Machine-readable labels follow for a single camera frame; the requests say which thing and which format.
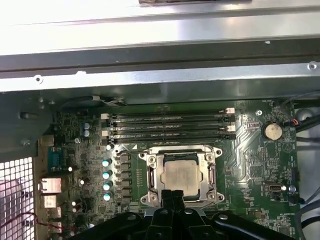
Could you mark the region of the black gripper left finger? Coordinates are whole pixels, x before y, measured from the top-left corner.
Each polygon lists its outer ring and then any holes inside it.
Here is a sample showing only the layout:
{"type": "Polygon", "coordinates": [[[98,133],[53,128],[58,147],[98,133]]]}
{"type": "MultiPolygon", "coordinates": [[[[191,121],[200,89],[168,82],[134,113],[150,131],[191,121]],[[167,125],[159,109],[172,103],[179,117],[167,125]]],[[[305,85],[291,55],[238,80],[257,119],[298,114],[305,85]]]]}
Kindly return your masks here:
{"type": "Polygon", "coordinates": [[[72,236],[72,240],[170,240],[173,232],[174,192],[161,192],[161,208],[144,217],[125,212],[72,236]]]}

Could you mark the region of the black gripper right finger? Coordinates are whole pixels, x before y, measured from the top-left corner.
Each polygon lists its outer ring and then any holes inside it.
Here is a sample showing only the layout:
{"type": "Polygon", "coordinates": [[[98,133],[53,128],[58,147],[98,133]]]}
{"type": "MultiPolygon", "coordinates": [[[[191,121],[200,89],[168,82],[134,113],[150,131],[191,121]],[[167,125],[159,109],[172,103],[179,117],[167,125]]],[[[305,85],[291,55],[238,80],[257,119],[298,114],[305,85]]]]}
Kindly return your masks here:
{"type": "Polygon", "coordinates": [[[173,190],[177,218],[188,240],[291,240],[292,237],[242,218],[230,211],[217,212],[212,219],[187,208],[184,192],[173,190]]]}

